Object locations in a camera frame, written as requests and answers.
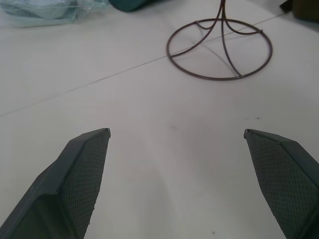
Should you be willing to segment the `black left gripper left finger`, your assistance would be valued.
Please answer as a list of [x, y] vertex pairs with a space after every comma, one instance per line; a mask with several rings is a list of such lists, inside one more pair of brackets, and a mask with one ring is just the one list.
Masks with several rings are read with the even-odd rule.
[[70, 140], [0, 228], [2, 239], [82, 239], [100, 192], [109, 128]]

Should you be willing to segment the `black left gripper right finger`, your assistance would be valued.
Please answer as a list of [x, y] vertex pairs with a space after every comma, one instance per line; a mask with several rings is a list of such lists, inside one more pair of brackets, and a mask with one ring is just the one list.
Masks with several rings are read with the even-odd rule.
[[288, 239], [319, 237], [319, 164], [296, 141], [246, 129], [261, 192]]

